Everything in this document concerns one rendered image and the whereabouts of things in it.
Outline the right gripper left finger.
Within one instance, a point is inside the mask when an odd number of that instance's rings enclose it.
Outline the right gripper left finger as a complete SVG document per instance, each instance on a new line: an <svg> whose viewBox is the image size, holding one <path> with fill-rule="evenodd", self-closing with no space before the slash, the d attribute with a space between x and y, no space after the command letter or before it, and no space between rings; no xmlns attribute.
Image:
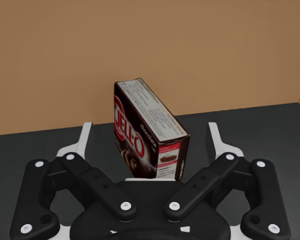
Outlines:
<svg viewBox="0 0 300 240"><path fill-rule="evenodd" d="M52 162L35 159L26 165L11 238L106 238L112 234L111 224L134 220L137 206L133 200L87 161L93 138L93 124L86 122L78 142L61 148ZM51 211L61 190L69 190L85 209L70 227L62 226Z"/></svg>

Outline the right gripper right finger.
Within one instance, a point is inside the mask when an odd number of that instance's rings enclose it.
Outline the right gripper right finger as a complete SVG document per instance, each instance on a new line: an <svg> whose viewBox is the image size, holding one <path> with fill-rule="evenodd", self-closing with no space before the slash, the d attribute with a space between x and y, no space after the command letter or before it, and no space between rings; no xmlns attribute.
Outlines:
<svg viewBox="0 0 300 240"><path fill-rule="evenodd" d="M163 207L170 222L180 223L206 203L216 209L232 191L239 190L249 203L241 223L223 227L211 215L203 217L221 238L290 238L290 225L275 166L265 159L249 162L238 147L222 141L215 122L209 122L206 145L210 165L202 168Z"/></svg>

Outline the dark brown and red carton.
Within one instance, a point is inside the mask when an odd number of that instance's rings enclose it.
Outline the dark brown and red carton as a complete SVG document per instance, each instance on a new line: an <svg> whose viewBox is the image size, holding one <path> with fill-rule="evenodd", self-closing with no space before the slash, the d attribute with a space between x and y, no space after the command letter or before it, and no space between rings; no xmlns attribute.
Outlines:
<svg viewBox="0 0 300 240"><path fill-rule="evenodd" d="M142 78L114 83L114 135L135 178L182 179L190 134Z"/></svg>

